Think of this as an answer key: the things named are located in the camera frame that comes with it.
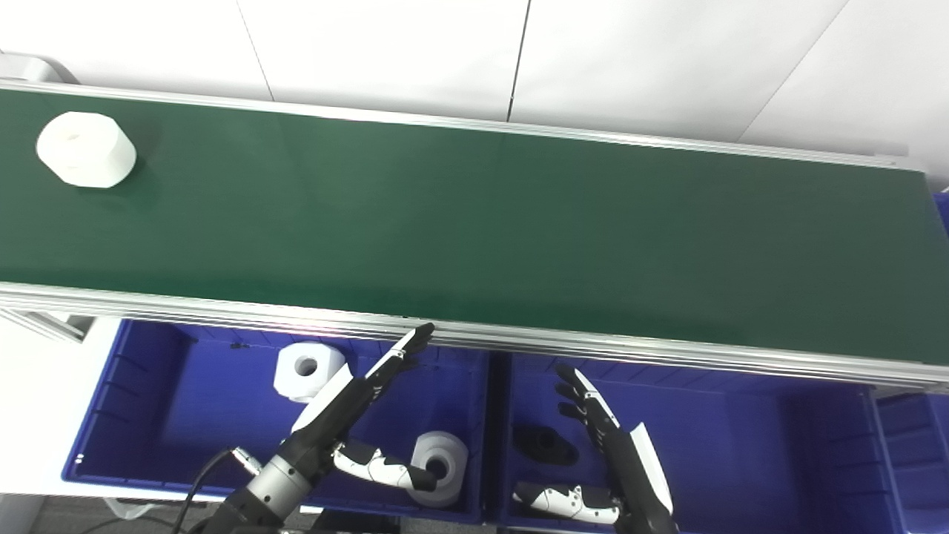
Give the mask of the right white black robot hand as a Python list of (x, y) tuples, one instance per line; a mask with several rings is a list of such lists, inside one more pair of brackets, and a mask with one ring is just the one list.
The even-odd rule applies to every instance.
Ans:
[(658, 453), (644, 423), (627, 432), (580, 369), (558, 364), (559, 413), (581, 422), (604, 457), (608, 487), (518, 482), (512, 500), (533, 512), (610, 525), (617, 533), (678, 533), (674, 504)]

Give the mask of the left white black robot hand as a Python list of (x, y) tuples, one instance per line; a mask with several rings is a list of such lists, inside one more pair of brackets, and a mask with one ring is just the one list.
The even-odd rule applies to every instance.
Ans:
[(431, 492), (437, 477), (431, 471), (386, 456), (379, 447), (349, 439), (349, 430), (389, 389), (401, 373), (417, 365), (414, 357), (425, 349), (434, 324), (424, 323), (403, 335), (361, 378), (345, 369), (330, 380), (328, 393), (319, 392), (304, 409), (276, 456), (291, 477), (315, 489), (333, 469), (384, 486)]

